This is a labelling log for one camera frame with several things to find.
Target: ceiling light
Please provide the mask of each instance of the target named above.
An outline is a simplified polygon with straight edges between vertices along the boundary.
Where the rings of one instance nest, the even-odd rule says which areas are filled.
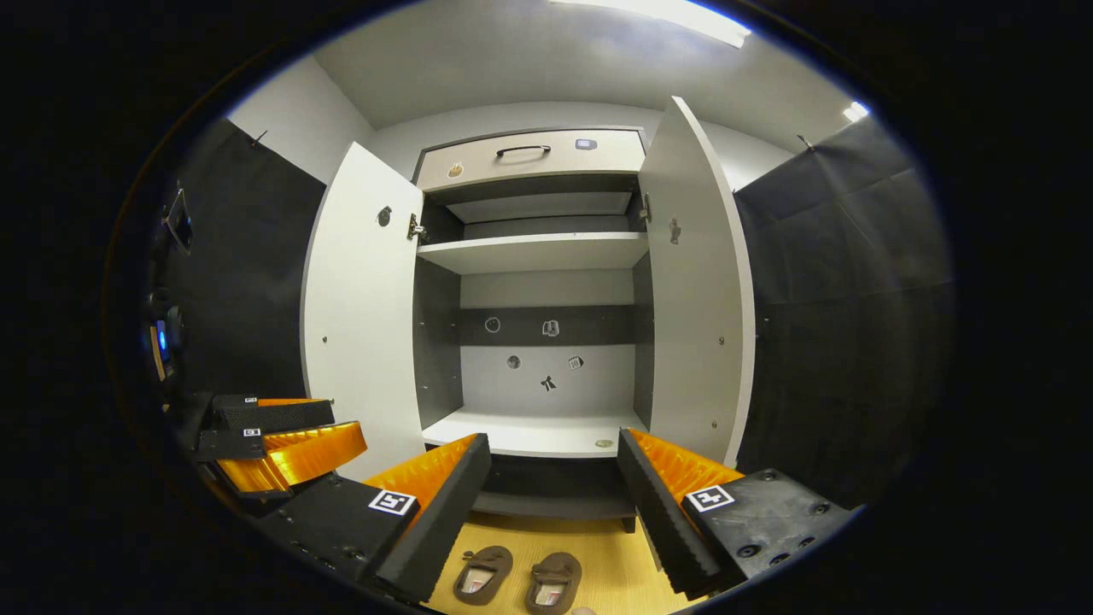
[[[562,4],[586,4],[620,9],[672,22],[736,48],[743,47],[751,31],[725,15],[686,0],[551,0]]]
[[[869,109],[867,109],[861,103],[854,102],[850,103],[849,108],[843,109],[843,115],[845,115],[850,121],[857,121],[869,115]]]

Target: drawer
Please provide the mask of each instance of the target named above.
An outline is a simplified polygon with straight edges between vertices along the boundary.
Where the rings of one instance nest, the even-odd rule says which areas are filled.
[[[637,129],[520,132],[424,151],[415,182],[428,192],[517,177],[634,175],[644,159]]]

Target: orange gripper pad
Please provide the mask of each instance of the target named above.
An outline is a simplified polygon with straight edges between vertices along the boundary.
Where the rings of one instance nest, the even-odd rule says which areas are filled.
[[[451,471],[455,470],[456,464],[459,463],[471,441],[477,437],[478,434],[472,434],[455,442],[437,447],[427,453],[380,472],[365,481],[364,484],[378,489],[409,494],[418,498],[421,509],[407,527],[409,530],[418,522],[421,513],[428,508],[430,502],[436,497],[437,492],[444,486],[444,482],[448,480]]]
[[[707,460],[667,440],[634,429],[630,433],[657,471],[660,481],[672,494],[675,504],[682,502],[683,497],[693,492],[744,477],[731,468]]]

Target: small label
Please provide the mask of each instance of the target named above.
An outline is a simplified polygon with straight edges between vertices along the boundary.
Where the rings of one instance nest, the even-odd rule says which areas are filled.
[[[375,499],[372,500],[368,508],[402,517],[408,510],[410,510],[410,505],[412,505],[415,499],[416,498],[413,496],[407,494],[399,494],[397,492],[388,492],[387,489],[384,489],[375,497]]]
[[[714,485],[713,487],[706,487],[693,494],[687,494],[686,499],[691,500],[691,504],[694,505],[694,508],[698,512],[706,512],[707,510],[713,510],[736,501],[720,485]]]

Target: white shelf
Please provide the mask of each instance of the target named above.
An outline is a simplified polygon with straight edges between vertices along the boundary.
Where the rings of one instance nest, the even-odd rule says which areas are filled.
[[[646,431],[630,409],[612,409],[589,416],[528,417],[463,406],[422,431],[427,445],[443,446],[471,434],[490,437],[490,452],[526,458],[613,458],[619,452],[619,428]],[[597,440],[610,440],[601,449]]]
[[[418,256],[466,275],[630,269],[648,250],[645,233],[554,233],[425,245],[418,248]]]

